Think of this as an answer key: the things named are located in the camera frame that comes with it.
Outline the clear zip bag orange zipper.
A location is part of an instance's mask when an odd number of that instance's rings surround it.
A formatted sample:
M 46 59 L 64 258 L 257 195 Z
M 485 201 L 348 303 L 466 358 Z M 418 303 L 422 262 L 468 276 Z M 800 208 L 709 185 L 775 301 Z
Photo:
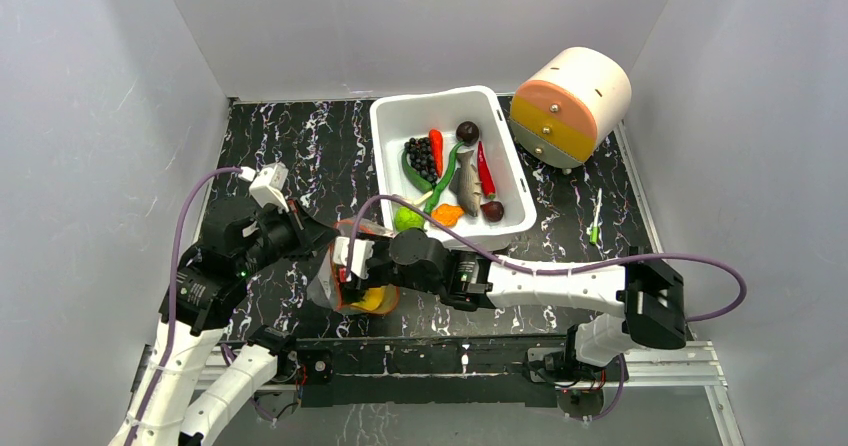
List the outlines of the clear zip bag orange zipper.
M 334 224 L 334 227 L 339 231 L 339 236 L 349 238 L 353 230 L 353 226 L 353 218 L 343 219 Z M 374 242 L 374 240 L 393 238 L 395 236 L 396 232 L 391 229 L 370 220 L 362 220 L 358 226 L 358 235 L 356 239 L 371 240 Z M 393 285 L 384 285 L 384 301 L 376 312 L 367 313 L 352 307 L 341 308 L 339 306 L 340 280 L 338 276 L 338 267 L 333 265 L 331 261 L 334 242 L 329 246 L 318 272 L 307 287 L 307 298 L 320 307 L 333 310 L 343 315 L 386 315 L 392 312 L 399 301 L 398 287 Z

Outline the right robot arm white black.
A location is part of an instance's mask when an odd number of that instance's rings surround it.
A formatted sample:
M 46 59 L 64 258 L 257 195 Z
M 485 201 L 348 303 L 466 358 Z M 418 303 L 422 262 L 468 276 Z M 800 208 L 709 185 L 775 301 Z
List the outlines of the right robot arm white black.
M 450 250 L 420 229 L 394 236 L 336 238 L 329 255 L 340 292 L 364 298 L 380 286 L 429 293 L 462 311 L 554 306 L 596 312 L 572 326 L 556 352 L 528 353 L 535 382 L 587 381 L 636 347 L 685 347 L 683 279 L 667 263 L 647 257 L 600 263 L 520 262 L 509 257 Z

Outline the white plastic bin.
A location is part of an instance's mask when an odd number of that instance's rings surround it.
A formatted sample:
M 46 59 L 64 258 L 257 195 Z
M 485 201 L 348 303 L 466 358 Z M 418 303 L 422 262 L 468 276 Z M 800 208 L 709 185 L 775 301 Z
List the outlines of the white plastic bin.
M 444 153 L 448 154 L 457 143 L 456 127 L 464 121 L 471 121 L 480 129 L 496 199 L 503 204 L 505 215 L 496 223 L 482 216 L 465 215 L 452 230 L 481 248 L 501 250 L 535 225 L 537 212 L 507 115 L 495 92 L 488 87 L 390 96 L 374 102 L 370 108 L 370 125 L 378 192 L 409 200 L 419 198 L 422 193 L 402 170 L 404 143 L 437 129 L 444 138 Z

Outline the dark toy grapes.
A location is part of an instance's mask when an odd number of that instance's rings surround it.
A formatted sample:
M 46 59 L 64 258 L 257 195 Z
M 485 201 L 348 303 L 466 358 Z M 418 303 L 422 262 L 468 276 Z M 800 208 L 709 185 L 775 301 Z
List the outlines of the dark toy grapes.
M 422 193 L 432 191 L 442 176 L 441 163 L 429 138 L 409 138 L 404 143 L 401 168 L 405 178 Z

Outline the yellow toy banana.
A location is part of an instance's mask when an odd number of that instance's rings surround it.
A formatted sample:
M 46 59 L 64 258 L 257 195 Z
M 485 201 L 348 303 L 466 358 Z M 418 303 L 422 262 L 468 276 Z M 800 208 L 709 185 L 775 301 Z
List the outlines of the yellow toy banana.
M 350 306 L 367 313 L 376 312 L 381 307 L 384 297 L 384 286 L 369 288 L 362 293 L 359 299 L 353 301 Z

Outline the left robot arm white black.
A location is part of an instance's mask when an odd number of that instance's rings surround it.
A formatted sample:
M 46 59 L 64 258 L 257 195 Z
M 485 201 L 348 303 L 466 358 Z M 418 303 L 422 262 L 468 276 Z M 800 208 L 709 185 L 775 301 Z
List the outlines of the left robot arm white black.
M 281 259 L 315 257 L 338 234 L 295 200 L 277 207 L 229 197 L 210 206 L 199 239 L 178 259 L 153 352 L 112 444 L 211 445 L 260 386 L 293 378 L 293 338 L 263 326 L 211 386 L 195 393 L 250 277 Z

